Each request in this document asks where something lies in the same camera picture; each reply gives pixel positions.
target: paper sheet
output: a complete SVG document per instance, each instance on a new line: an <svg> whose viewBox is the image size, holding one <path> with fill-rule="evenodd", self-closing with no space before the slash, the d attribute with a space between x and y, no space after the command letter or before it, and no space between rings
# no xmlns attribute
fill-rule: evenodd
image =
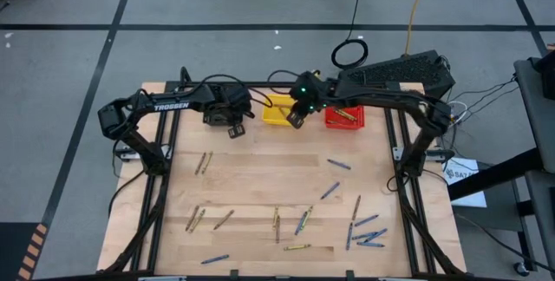
<svg viewBox="0 0 555 281"><path fill-rule="evenodd" d="M445 169L445 178L449 185L478 172L478 163L476 160L452 158L444 165L447 165L447 168ZM486 197L483 192L470 194L464 198L456 199L451 202L451 205L487 207Z"/></svg>

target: red plastic container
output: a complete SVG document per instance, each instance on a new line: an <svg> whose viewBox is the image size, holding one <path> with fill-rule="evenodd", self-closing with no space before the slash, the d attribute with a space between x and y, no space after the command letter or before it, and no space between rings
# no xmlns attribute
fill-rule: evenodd
<svg viewBox="0 0 555 281"><path fill-rule="evenodd" d="M325 122L327 128L334 129L358 129L364 127L364 107L342 108L342 111L356 117L356 121L349 121L334 112L335 108L326 108Z"/></svg>

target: wooden table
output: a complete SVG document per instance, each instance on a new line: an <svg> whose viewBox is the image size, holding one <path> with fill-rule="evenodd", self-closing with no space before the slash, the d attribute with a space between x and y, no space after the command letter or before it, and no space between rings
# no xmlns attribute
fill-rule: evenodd
<svg viewBox="0 0 555 281"><path fill-rule="evenodd" d="M145 83L143 88L163 92L164 86ZM155 273L228 276L230 270L238 269L241 276L341 277L346 270L353 270L358 277L410 276L399 201L396 193L389 193L385 187L394 169L384 112L382 108L364 110L366 127L360 130L327 129L323 113L307 117L303 127L295 130L263 123L262 106L253 103L256 118L245 119L246 134L235 140L228 138L226 127L208 127L202 123L202 114L182 111ZM149 114L140 121L140 132L147 140L154 140L158 117ZM167 132L170 123L166 123ZM408 128L411 137L415 137L419 128L410 116ZM396 130L401 146L397 123ZM210 151L214 155L206 173L195 176L201 154ZM327 159L348 163L352 170L331 165ZM437 163L427 163L425 168L442 174ZM139 161L125 164L120 186L141 169ZM135 234L146 179L143 176L136 180L116 199L99 269L112 264ZM336 181L341 182L339 188L320 200ZM465 270L445 184L424 173L420 185L430 233L454 264ZM388 228L376 239L386 245L384 248L352 243L350 251L345 250L359 194L362 201L357 219L376 213L380 216L355 228L354 234ZM185 232L196 205L206 209L205 217L193 233ZM305 229L295 236L300 217L312 205L314 210ZM282 220L279 245L272 230L275 206L279 206ZM231 209L235 213L214 231L215 224ZM415 243L420 270L425 271L416 231ZM284 251L287 245L300 244L312 247ZM144 250L148 250L150 234L144 245ZM147 266L147 254L143 252L140 268ZM209 265L200 264L224 254L230 257Z"/></svg>

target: yellow bin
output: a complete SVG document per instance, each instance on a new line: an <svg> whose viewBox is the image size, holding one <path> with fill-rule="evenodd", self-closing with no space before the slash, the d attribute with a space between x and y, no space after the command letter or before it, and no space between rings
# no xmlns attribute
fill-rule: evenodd
<svg viewBox="0 0 555 281"><path fill-rule="evenodd" d="M291 107L295 101L289 95L268 95L270 100L273 102L274 106L272 108L264 107L264 112L262 113L262 121L267 122L271 125L282 125L282 126L291 126L291 124L285 119L286 115L289 114L291 111Z"/></svg>

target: yellow cable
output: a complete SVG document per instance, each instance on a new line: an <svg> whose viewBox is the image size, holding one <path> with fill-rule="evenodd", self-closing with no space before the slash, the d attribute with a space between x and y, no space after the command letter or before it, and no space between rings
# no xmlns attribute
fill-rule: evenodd
<svg viewBox="0 0 555 281"><path fill-rule="evenodd" d="M408 56L408 46L410 45L410 36L413 28L413 18L415 17L416 6L418 6L420 0L415 0L412 11L410 11L410 20L408 20L408 30L407 30L407 44L405 45L405 56Z"/></svg>

